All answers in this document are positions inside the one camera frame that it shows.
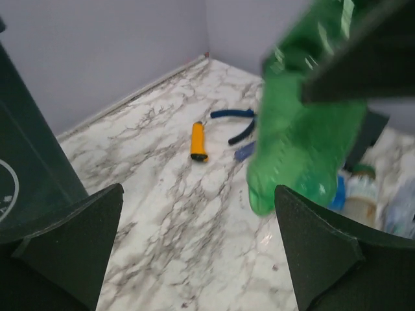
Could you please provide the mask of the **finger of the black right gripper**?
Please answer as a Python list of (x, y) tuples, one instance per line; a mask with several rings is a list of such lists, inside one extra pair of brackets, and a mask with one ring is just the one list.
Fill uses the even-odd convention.
[(414, 96), (414, 2), (372, 6), (349, 40), (305, 79), (303, 103)]

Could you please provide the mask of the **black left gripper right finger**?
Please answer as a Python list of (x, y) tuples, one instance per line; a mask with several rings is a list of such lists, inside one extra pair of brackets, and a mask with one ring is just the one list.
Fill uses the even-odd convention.
[(372, 229), (292, 189), (276, 216), (299, 310), (413, 310), (414, 241)]

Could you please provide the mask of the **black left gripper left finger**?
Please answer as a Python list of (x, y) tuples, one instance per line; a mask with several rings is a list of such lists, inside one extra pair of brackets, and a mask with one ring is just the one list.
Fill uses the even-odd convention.
[(123, 206), (116, 183), (1, 227), (2, 310), (95, 310)]

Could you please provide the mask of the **green plastic bottle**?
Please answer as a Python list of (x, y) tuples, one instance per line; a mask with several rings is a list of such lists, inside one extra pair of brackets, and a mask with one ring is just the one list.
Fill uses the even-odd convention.
[(311, 104), (300, 100), (305, 77), (334, 55), (364, 14), (366, 1), (315, 1), (263, 62), (263, 96), (255, 152), (247, 169), (251, 209), (274, 210), (284, 185), (327, 207), (366, 115), (363, 100)]

